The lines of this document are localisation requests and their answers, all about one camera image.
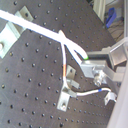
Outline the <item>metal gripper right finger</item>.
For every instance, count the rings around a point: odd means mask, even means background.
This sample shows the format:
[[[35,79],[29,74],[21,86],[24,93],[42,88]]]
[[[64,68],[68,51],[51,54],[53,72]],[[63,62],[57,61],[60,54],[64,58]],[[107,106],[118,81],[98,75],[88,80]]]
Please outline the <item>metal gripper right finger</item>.
[[[128,59],[128,37],[101,51],[88,52],[88,56],[90,58],[108,57],[112,66],[118,65]]]

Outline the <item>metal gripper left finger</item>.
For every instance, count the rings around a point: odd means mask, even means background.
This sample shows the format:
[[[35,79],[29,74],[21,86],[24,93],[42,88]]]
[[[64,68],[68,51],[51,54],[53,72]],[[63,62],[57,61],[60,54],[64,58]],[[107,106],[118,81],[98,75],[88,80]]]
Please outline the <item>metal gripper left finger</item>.
[[[81,70],[85,77],[94,80],[96,86],[107,84],[114,88],[121,85],[126,68],[119,66],[113,71],[105,61],[83,61]]]

